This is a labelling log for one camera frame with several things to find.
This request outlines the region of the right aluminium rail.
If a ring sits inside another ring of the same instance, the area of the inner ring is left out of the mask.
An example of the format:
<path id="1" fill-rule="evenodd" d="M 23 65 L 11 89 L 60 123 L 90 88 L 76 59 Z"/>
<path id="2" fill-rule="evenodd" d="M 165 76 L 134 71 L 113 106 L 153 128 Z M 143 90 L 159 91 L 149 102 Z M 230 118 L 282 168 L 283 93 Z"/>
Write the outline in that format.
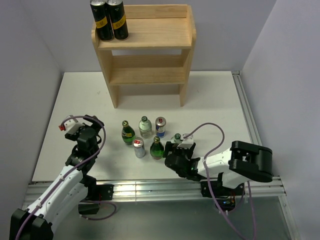
<path id="1" fill-rule="evenodd" d="M 246 127 L 249 133 L 250 140 L 255 145 L 262 146 L 262 141 L 258 132 L 258 128 L 250 107 L 249 100 L 247 98 L 244 85 L 241 79 L 241 72 L 240 71 L 232 71 L 231 72 L 233 81 L 235 84 L 235 88 L 237 90 L 237 94 L 240 100 L 242 112 L 244 115 Z"/>

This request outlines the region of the green glass bottle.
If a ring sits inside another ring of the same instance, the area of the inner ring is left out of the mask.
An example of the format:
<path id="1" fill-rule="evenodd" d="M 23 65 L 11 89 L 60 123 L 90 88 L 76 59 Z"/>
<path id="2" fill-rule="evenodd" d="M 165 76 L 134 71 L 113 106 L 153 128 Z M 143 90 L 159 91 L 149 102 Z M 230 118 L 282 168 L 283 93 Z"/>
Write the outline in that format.
<path id="1" fill-rule="evenodd" d="M 158 136 L 155 136 L 149 149 L 150 155 L 153 159 L 160 160 L 163 158 L 164 151 L 165 147 L 161 143 L 161 139 Z"/>

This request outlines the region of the wooden three-tier shelf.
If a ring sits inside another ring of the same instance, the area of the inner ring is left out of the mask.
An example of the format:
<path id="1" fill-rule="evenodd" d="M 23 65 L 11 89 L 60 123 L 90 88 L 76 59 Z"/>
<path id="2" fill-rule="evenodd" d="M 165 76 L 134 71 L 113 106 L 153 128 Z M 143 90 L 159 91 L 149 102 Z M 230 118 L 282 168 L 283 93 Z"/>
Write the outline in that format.
<path id="1" fill-rule="evenodd" d="M 186 102 L 197 32 L 188 4 L 125 5 L 129 36 L 103 41 L 96 26 L 92 44 L 114 108 L 120 86 L 177 85 L 180 105 Z"/>

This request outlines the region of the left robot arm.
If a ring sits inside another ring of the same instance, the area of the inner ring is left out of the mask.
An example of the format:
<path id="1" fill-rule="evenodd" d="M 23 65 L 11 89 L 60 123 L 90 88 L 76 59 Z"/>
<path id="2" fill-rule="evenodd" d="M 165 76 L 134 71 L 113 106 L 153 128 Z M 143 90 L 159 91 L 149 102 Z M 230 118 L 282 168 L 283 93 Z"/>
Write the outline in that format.
<path id="1" fill-rule="evenodd" d="M 51 185 L 25 210 L 17 209 L 11 216 L 11 240 L 51 240 L 65 216 L 82 200 L 96 197 L 96 179 L 88 175 L 101 152 L 106 136 L 104 123 L 95 116 L 68 116 L 59 126 L 67 140 L 76 142 L 64 167 Z"/>

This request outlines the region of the front aluminium rail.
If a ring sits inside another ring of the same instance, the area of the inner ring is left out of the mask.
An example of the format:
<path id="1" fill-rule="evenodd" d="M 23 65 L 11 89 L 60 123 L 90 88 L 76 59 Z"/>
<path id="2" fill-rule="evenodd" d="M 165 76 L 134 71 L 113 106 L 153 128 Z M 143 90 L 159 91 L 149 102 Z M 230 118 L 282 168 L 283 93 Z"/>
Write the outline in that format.
<path id="1" fill-rule="evenodd" d="M 156 202 L 201 200 L 210 196 L 207 181 L 191 181 L 187 179 L 162 180 L 124 180 L 97 181 L 101 199 L 112 202 Z M 227 190 L 222 195 L 241 197 L 249 195 L 249 188 L 253 197 L 283 197 L 287 195 L 280 177 L 274 177 L 272 182 L 250 181 L 239 190 Z"/>

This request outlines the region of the clear bottle green cap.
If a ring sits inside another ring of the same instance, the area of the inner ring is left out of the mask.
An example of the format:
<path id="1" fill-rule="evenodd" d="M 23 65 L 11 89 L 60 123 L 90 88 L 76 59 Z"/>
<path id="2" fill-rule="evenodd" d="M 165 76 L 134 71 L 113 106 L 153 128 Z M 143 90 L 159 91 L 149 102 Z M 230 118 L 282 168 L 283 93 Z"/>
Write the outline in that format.
<path id="1" fill-rule="evenodd" d="M 152 123 L 147 116 L 141 117 L 138 128 L 142 138 L 147 139 L 152 136 Z"/>

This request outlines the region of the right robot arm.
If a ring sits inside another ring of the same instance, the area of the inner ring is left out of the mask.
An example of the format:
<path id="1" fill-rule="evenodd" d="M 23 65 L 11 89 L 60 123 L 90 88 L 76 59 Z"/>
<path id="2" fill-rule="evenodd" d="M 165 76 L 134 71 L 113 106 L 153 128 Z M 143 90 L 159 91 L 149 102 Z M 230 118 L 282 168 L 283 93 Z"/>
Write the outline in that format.
<path id="1" fill-rule="evenodd" d="M 216 189 L 222 195 L 249 180 L 260 183 L 273 180 L 273 152 L 268 147 L 236 140 L 225 151 L 207 158 L 193 158 L 195 147 L 195 142 L 168 141 L 163 153 L 165 166 L 194 182 L 206 179 L 207 174 L 218 175 Z"/>

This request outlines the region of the clear soda bottle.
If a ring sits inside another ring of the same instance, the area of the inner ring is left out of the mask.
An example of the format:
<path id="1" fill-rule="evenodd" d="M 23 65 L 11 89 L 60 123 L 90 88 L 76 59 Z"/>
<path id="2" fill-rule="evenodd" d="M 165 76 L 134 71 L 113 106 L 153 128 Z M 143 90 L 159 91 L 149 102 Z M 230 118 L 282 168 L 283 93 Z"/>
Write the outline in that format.
<path id="1" fill-rule="evenodd" d="M 182 139 L 181 139 L 181 134 L 180 133 L 176 133 L 172 138 L 171 138 L 171 143 L 173 144 L 180 144 L 182 143 Z"/>

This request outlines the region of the silver can red tab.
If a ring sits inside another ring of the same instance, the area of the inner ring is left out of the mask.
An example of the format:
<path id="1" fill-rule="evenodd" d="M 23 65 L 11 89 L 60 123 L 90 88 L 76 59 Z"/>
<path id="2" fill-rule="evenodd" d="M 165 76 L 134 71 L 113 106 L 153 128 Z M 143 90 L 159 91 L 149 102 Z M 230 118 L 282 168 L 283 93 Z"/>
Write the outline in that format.
<path id="1" fill-rule="evenodd" d="M 144 140 L 140 137 L 136 137 L 132 141 L 132 145 L 133 145 L 135 156 L 137 158 L 143 158 L 146 154 Z"/>

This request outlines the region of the green bottle yellow label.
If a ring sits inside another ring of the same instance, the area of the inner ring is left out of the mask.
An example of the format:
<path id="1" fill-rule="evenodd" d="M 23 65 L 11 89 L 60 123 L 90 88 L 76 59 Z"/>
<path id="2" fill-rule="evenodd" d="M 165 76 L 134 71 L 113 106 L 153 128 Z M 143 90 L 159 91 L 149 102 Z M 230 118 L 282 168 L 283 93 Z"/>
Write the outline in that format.
<path id="1" fill-rule="evenodd" d="M 133 141 L 136 138 L 134 129 L 129 125 L 127 120 L 122 121 L 122 131 L 121 131 L 122 140 L 126 145 L 132 145 Z"/>

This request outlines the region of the left black tall can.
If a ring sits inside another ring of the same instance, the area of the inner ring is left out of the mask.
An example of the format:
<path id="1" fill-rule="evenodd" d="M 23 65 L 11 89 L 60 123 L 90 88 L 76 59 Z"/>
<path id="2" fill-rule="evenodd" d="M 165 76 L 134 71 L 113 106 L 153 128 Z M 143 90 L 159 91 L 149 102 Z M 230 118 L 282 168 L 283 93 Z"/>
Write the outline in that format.
<path id="1" fill-rule="evenodd" d="M 111 41 L 114 38 L 105 0 L 91 0 L 90 8 L 93 14 L 96 31 L 102 41 Z"/>

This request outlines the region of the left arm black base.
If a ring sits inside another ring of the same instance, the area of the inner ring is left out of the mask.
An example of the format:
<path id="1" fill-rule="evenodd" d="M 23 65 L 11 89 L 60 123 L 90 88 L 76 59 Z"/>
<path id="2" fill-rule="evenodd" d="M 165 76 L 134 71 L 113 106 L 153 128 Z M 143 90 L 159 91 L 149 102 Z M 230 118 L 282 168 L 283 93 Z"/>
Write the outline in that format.
<path id="1" fill-rule="evenodd" d="M 97 184 L 95 181 L 87 185 L 88 194 L 85 201 L 110 201 L 113 198 L 113 184 Z M 78 204 L 78 213 L 81 215 L 96 215 L 100 209 L 100 203 L 85 203 Z"/>

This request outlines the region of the right black tall can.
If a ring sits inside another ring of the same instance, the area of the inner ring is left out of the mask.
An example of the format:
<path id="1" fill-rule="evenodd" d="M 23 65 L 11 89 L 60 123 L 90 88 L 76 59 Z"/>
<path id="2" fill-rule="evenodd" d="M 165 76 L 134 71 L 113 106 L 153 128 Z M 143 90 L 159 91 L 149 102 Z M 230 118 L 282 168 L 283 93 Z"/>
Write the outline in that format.
<path id="1" fill-rule="evenodd" d="M 122 0 L 108 0 L 109 16 L 113 28 L 114 37 L 117 40 L 125 40 L 129 36 L 124 3 Z"/>

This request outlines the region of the aluminium rail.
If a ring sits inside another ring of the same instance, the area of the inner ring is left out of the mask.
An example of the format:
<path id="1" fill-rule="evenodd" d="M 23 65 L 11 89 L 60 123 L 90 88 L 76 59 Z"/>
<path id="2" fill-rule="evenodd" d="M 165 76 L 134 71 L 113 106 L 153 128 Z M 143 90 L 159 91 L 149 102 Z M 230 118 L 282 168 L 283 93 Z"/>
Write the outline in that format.
<path id="1" fill-rule="evenodd" d="M 207 181 L 191 181 L 187 179 L 162 180 L 124 180 L 97 181 L 101 199 L 112 202 L 156 202 L 201 200 L 210 196 Z M 250 181 L 239 190 L 227 190 L 222 195 L 241 197 L 249 195 L 249 188 L 253 197 L 283 197 L 287 195 L 280 177 L 274 177 L 272 182 Z"/>
<path id="2" fill-rule="evenodd" d="M 235 88 L 237 90 L 237 94 L 240 100 L 242 112 L 244 115 L 246 127 L 249 133 L 250 140 L 255 145 L 262 146 L 262 141 L 258 132 L 258 128 L 250 107 L 249 100 L 247 98 L 244 85 L 241 79 L 241 72 L 240 71 L 232 71 L 231 72 L 233 81 L 235 84 Z"/>

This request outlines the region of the blue silver energy can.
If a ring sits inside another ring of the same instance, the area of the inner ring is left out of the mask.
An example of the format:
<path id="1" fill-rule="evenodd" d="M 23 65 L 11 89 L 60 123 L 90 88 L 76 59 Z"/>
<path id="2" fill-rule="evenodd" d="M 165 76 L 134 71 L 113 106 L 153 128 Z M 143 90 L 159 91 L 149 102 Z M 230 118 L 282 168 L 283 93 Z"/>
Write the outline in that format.
<path id="1" fill-rule="evenodd" d="M 159 116 L 155 120 L 155 132 L 159 138 L 163 138 L 166 134 L 167 121 L 164 117 Z"/>

